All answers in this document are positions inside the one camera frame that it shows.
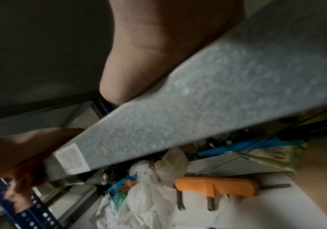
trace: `dark wall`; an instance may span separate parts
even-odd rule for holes
[[[0,0],[0,108],[98,91],[112,38],[105,0]]]

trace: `orange handle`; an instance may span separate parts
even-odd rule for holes
[[[213,198],[216,194],[253,197],[258,190],[253,182],[237,178],[180,177],[176,179],[175,185],[179,191],[202,192]]]

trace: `brown cardboard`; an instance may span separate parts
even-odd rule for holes
[[[292,180],[327,215],[327,138],[310,140]]]

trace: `barcode sticker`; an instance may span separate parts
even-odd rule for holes
[[[75,143],[58,150],[55,153],[55,157],[67,175],[84,173],[91,170]]]

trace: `white plastic bag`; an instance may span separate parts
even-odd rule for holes
[[[173,187],[176,179],[185,175],[188,163],[189,161],[181,149],[172,148],[160,161],[155,163],[157,176],[162,183]]]
[[[132,165],[130,175],[137,174],[138,184],[127,194],[119,212],[105,196],[97,211],[98,229],[171,229],[176,210],[173,184],[185,174],[188,160],[182,150],[169,150],[155,166],[150,161]]]

